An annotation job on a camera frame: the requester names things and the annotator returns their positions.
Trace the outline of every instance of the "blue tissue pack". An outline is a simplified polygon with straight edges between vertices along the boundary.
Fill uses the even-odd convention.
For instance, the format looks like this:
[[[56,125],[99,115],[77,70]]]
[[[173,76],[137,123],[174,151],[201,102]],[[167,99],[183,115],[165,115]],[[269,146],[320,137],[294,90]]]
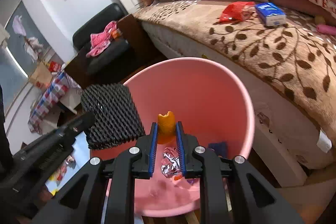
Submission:
[[[257,4],[255,10],[266,26],[286,23],[286,14],[271,2]]]

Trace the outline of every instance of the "checkered cloth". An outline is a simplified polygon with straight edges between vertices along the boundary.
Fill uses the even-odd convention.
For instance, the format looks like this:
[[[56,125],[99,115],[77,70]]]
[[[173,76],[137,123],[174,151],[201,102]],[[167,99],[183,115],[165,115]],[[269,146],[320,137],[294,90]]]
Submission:
[[[28,127],[31,133],[42,134],[39,128],[40,122],[42,122],[46,114],[48,114],[50,109],[65,95],[69,88],[70,85],[65,72],[61,72],[52,80],[50,86],[44,92],[38,105],[30,115]]]

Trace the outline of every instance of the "black textured pad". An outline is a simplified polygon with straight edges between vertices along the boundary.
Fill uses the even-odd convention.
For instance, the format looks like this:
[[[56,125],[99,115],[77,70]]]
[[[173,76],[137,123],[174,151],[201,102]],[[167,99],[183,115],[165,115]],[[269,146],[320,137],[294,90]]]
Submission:
[[[92,111],[95,124],[85,130],[90,149],[105,149],[145,135],[128,87],[90,85],[81,95],[84,112]]]

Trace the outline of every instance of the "silver screw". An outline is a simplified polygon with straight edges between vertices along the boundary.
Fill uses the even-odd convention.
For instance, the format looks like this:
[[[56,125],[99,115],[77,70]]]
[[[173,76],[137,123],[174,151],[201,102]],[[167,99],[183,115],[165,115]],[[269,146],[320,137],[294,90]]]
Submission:
[[[245,162],[245,158],[243,156],[236,156],[235,162],[238,164],[243,164]]]
[[[137,154],[140,152],[140,149],[136,146],[133,146],[131,147],[129,150],[128,150],[131,154]]]
[[[100,158],[94,157],[94,158],[90,159],[90,163],[92,165],[97,165],[98,163],[100,163]]]
[[[199,154],[203,154],[205,152],[205,148],[203,146],[196,146],[195,152]]]

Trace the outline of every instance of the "pink trash can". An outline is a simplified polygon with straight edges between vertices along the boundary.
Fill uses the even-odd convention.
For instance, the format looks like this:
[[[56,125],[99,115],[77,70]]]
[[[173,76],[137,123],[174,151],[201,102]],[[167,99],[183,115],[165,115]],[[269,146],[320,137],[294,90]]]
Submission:
[[[159,113],[173,111],[185,133],[200,145],[226,141],[228,158],[248,157],[254,137],[250,96],[239,78],[226,67],[202,58],[176,58],[152,65],[130,78],[129,87],[146,134]],[[135,142],[92,151],[91,156],[116,157]],[[174,181],[161,173],[165,145],[157,146],[154,175],[135,181],[134,210],[143,216],[169,217],[199,208],[199,184]]]

